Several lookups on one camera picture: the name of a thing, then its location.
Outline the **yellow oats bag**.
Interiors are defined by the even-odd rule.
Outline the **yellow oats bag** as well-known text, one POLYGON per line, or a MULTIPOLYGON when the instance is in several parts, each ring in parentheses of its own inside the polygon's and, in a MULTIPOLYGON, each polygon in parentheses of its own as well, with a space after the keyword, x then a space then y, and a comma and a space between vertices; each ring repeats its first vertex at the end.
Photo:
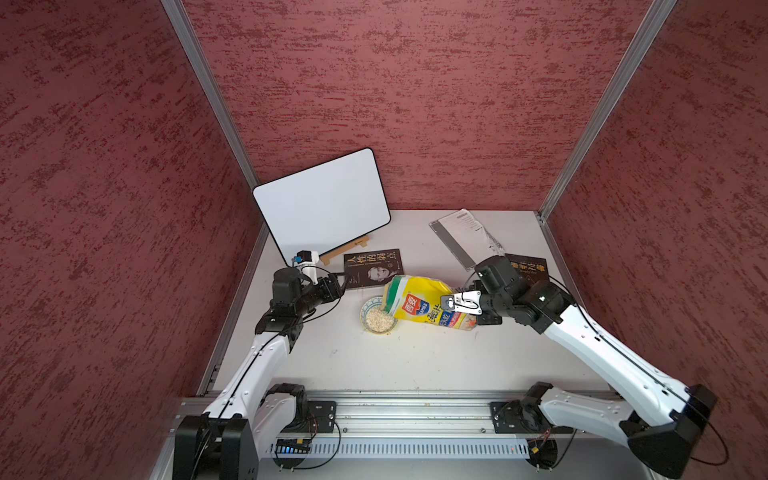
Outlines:
POLYGON ((397 275, 384 287, 382 310, 398 321, 464 331, 474 329, 477 326, 474 315, 450 312, 442 307, 442 297, 453 293, 448 285, 438 280, 397 275))

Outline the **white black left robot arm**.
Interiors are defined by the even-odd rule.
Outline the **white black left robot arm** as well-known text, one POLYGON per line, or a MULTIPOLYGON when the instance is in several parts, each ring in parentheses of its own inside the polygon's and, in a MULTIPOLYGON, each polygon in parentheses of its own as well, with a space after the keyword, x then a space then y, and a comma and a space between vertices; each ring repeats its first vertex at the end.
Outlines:
POLYGON ((274 273, 272 299, 240 367, 203 413, 183 418, 174 438, 174 479, 255 479, 279 433, 306 416, 304 387, 274 384, 316 308, 341 300, 341 274, 304 264, 274 273))

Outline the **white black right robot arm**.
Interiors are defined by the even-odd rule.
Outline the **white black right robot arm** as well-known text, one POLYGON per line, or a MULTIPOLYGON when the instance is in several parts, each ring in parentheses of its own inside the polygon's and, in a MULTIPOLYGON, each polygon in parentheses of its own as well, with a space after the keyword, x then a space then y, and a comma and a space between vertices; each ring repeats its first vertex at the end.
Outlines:
POLYGON ((583 430, 628 448, 650 470, 679 479, 709 425, 716 395, 686 385, 645 361, 603 329, 552 280, 529 285, 505 256, 474 268, 480 320, 532 328, 589 366, 619 395, 608 401, 538 382, 520 400, 523 418, 540 429, 583 430))

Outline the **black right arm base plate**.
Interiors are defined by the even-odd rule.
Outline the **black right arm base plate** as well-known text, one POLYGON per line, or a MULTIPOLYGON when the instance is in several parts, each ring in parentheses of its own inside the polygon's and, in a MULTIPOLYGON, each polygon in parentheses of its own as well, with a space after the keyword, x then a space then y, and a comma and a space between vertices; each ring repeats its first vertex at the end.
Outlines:
POLYGON ((496 434, 571 434, 573 429, 554 426, 542 413, 520 400, 490 402, 490 416, 496 434))

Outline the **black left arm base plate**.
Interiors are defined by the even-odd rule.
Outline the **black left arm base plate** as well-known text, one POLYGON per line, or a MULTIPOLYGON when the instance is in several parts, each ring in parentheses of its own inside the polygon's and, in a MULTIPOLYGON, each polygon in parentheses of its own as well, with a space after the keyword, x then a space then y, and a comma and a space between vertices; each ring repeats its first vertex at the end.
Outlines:
POLYGON ((335 401, 308 401, 297 411, 294 420, 282 433, 307 435, 330 434, 335 430, 337 403, 335 401))

